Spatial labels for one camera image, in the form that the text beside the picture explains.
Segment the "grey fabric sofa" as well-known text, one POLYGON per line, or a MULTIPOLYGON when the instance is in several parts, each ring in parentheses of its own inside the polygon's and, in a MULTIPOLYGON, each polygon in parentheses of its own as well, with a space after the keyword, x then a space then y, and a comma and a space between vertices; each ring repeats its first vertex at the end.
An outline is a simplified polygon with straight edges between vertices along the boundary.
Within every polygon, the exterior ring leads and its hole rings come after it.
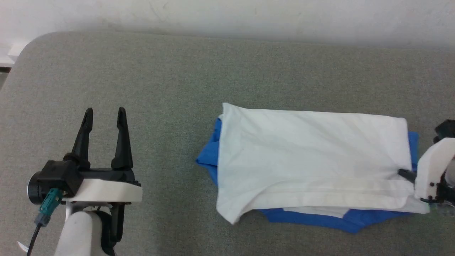
POLYGON ((120 32, 30 42, 0 89, 0 256, 24 256, 38 206, 27 183, 70 152, 87 108, 89 160, 110 167, 127 112, 143 201, 125 208, 120 256, 455 256, 455 217, 400 217, 358 234, 216 211, 195 163, 222 103, 406 118, 423 153, 455 119, 455 52, 321 46, 120 32))

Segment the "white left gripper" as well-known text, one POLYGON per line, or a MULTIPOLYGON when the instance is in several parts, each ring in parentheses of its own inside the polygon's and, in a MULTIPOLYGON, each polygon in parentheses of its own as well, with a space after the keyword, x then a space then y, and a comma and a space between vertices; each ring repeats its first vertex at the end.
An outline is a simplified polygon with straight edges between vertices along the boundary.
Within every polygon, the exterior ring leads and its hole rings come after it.
MULTIPOLYGON (((89 136, 93 126, 93 109, 85 111, 73 150, 64 156, 83 169, 90 169, 89 136)), ((118 138, 113 170, 133 168, 126 110, 119 107, 118 138)), ((143 189, 137 181, 83 180, 74 197, 65 197, 66 216, 62 229, 63 251, 114 251, 122 240, 125 206, 140 203, 143 189)))

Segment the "white wall baseboard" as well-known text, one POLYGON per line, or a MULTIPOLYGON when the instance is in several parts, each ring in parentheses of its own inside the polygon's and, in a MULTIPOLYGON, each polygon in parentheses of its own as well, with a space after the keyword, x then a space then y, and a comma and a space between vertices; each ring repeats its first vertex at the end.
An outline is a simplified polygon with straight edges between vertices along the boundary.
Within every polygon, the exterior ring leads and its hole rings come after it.
POLYGON ((27 44, 19 43, 11 46, 0 44, 0 68, 12 68, 27 44))

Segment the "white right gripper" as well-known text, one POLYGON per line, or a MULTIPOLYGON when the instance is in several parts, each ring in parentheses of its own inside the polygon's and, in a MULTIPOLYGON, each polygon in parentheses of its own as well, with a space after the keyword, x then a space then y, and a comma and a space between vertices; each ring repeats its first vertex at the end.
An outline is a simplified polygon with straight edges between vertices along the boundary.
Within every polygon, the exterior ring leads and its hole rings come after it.
POLYGON ((398 175, 415 184, 416 199, 455 205, 455 138, 431 146, 419 159, 417 173, 399 169, 398 175))

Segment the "blue and white t-shirt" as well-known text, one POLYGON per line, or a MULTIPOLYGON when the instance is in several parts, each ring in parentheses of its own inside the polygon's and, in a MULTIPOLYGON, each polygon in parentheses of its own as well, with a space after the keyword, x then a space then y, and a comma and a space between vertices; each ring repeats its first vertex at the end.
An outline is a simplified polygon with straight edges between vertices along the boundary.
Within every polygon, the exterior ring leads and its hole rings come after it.
POLYGON ((430 212, 398 174, 413 171, 417 141, 404 118, 224 103, 196 163, 218 188, 216 210, 233 225, 258 210, 269 222, 357 233, 430 212))

